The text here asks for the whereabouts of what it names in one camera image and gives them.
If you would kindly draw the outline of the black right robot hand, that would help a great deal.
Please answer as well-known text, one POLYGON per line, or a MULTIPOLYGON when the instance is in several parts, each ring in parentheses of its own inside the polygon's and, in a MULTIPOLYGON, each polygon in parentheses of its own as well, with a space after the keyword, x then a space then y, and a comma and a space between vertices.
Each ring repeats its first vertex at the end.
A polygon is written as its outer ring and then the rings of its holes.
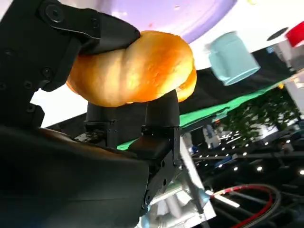
POLYGON ((175 91, 150 101, 142 136, 121 151, 101 108, 87 122, 105 146, 41 128, 36 91, 62 86, 78 54, 131 45, 129 23, 57 0, 14 0, 0 21, 0 225, 133 228, 172 180, 179 158, 175 91))

